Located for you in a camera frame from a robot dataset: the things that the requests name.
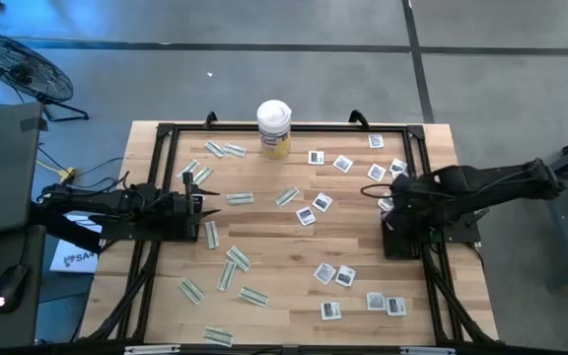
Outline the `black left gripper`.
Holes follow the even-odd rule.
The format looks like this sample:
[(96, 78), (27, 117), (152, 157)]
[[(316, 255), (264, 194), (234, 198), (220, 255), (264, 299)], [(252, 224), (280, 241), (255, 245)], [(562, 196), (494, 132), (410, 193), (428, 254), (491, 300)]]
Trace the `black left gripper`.
[[(183, 173), (182, 177), (184, 194), (173, 194), (172, 212), (168, 217), (169, 235), (171, 238), (194, 238), (193, 215), (195, 221), (201, 221), (207, 216), (220, 212), (220, 209), (201, 211), (194, 214), (192, 196), (193, 175), (187, 172)], [(193, 186), (193, 193), (197, 195), (219, 195), (219, 192), (202, 189), (197, 184)]]

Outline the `black perforated plastic tray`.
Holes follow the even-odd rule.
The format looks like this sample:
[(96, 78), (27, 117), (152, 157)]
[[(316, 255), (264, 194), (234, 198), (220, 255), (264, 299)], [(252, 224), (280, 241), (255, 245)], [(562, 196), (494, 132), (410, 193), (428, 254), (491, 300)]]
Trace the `black perforated plastic tray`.
[[(201, 212), (203, 207), (203, 196), (202, 195), (193, 195), (193, 203), (194, 203), (194, 214)], [(195, 237), (194, 238), (171, 238), (170, 235), (168, 236), (168, 240), (170, 242), (178, 242), (178, 243), (195, 243), (198, 240), (199, 236), (199, 228), (201, 221), (195, 221), (194, 215), (192, 217), (193, 226)]]
[(420, 244), (410, 227), (382, 225), (383, 249), (386, 259), (419, 259)]

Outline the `white lid yellow wipes canister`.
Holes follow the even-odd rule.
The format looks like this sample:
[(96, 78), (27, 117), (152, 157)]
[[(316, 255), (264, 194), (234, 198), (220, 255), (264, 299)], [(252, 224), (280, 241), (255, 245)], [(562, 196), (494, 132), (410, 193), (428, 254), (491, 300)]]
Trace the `white lid yellow wipes canister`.
[(291, 146), (292, 110), (278, 100), (262, 103), (256, 111), (262, 154), (270, 159), (286, 157)]

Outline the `white printed paper sheet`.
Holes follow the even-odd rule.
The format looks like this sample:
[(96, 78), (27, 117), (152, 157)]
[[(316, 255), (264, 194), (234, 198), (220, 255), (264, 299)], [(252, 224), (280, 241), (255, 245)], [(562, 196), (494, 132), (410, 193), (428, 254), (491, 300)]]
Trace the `white printed paper sheet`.
[[(100, 233), (102, 227), (90, 221), (87, 216), (69, 214), (66, 218), (77, 226)], [(58, 240), (49, 270), (65, 273), (94, 274), (97, 269), (98, 255), (75, 245)]]

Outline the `black desk support bar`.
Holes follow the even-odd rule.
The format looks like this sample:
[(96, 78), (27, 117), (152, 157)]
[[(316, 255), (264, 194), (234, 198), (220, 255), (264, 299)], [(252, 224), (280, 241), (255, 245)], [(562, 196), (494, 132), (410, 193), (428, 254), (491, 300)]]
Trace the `black desk support bar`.
[(79, 226), (67, 219), (62, 213), (41, 207), (36, 203), (30, 205), (29, 225), (41, 225), (46, 231), (60, 240), (74, 246), (100, 254), (103, 248), (100, 245), (100, 234)]

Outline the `white edge strip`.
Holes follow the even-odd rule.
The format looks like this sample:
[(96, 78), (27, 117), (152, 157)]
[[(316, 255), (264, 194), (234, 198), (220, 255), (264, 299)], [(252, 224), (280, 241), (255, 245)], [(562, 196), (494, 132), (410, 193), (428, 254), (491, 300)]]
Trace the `white edge strip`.
[(454, 348), (404, 346), (399, 348), (400, 355), (457, 355)]
[(179, 352), (179, 344), (146, 344), (127, 346), (124, 348), (123, 355), (171, 355)]

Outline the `grey tape piece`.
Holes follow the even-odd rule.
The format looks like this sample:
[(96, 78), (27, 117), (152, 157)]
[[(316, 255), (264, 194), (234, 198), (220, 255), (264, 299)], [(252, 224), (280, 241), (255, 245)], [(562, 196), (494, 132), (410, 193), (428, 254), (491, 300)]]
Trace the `grey tape piece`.
[(33, 117), (24, 119), (20, 122), (20, 128), (22, 132), (37, 130), (37, 131), (47, 131), (47, 122), (41, 117)]

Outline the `black computer mouse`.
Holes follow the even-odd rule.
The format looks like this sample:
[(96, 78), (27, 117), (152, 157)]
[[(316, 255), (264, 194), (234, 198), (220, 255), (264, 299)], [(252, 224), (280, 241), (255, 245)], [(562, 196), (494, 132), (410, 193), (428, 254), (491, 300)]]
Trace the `black computer mouse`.
[(0, 275), (0, 314), (10, 314), (22, 303), (30, 269), (22, 264), (7, 267)]

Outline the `dark grey desk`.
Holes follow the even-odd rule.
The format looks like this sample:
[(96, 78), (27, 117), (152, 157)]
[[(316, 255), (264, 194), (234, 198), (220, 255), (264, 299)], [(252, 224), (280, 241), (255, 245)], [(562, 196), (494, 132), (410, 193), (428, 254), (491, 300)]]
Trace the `dark grey desk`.
[(11, 313), (0, 314), (0, 348), (34, 343), (44, 241), (42, 226), (0, 235), (0, 276), (18, 263), (28, 269), (18, 307)]

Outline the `black floor fan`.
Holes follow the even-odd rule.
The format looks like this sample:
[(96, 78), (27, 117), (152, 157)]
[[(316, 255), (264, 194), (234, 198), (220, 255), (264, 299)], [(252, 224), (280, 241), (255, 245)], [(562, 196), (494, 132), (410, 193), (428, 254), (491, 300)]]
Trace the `black floor fan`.
[[(74, 87), (60, 68), (31, 48), (3, 35), (0, 35), (0, 81), (18, 94), (23, 93), (41, 103), (50, 121), (90, 118), (84, 110), (65, 104), (73, 98)], [(78, 115), (54, 118), (47, 106), (65, 108)]]

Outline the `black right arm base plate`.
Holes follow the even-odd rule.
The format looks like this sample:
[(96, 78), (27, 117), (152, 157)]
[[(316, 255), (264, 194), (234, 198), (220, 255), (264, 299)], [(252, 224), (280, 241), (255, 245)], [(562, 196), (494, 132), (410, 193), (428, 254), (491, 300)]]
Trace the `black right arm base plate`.
[(479, 244), (481, 242), (481, 237), (478, 231), (477, 222), (489, 211), (489, 208), (485, 208), (462, 215), (457, 221), (451, 223), (446, 228), (446, 242), (455, 244)]

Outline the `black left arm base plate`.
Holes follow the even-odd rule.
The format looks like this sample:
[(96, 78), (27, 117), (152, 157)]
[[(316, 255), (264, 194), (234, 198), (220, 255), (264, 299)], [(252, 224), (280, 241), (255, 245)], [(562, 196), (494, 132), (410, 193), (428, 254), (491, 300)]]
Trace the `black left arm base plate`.
[(175, 230), (178, 219), (161, 214), (90, 215), (102, 227), (106, 240), (162, 241)]

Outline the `black metal table frame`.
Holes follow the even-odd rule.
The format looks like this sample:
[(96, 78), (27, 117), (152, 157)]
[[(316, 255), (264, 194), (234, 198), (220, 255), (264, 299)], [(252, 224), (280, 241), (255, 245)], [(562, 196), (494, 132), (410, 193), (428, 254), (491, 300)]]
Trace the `black metal table frame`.
[[(218, 122), (205, 130), (199, 123), (136, 121), (124, 151), (122, 171), (133, 182), (152, 179), (178, 190), (177, 173), (191, 160), (210, 167), (204, 182), (209, 191), (205, 206), (220, 209), (216, 222), (220, 245), (209, 249), (205, 240), (194, 244), (162, 245), (147, 313), (134, 309), (128, 329), (145, 322), (148, 343), (196, 344), (206, 326), (230, 331), (238, 345), (431, 345), (435, 341), (423, 266), (418, 260), (387, 260), (382, 249), (380, 210), (360, 188), (369, 183), (368, 169), (388, 166), (394, 158), (422, 171), (420, 147), (426, 146), (433, 168), (453, 164), (457, 157), (451, 131), (442, 124), (382, 128), (385, 147), (372, 149), (368, 134), (352, 123), (300, 123), (294, 127), (292, 148), (281, 160), (262, 156), (251, 123)], [(218, 158), (205, 147), (212, 141), (247, 149), (246, 156)], [(309, 151), (324, 151), (324, 164), (308, 164)], [(353, 161), (345, 174), (334, 160)], [(291, 187), (300, 193), (283, 207), (275, 200)], [(252, 192), (252, 204), (229, 205), (226, 196)], [(332, 198), (326, 212), (313, 206), (323, 192)], [(309, 206), (316, 221), (302, 226), (296, 211)], [(216, 286), (226, 251), (236, 246), (252, 262), (247, 272), (236, 269), (227, 291)], [(314, 277), (321, 263), (356, 271), (351, 287), (334, 279), (323, 285)], [(199, 305), (178, 288), (189, 278), (205, 295)], [(243, 287), (268, 296), (265, 308), (239, 297)], [(368, 311), (366, 295), (402, 297), (407, 314)], [(342, 319), (322, 320), (320, 304), (337, 302)]]

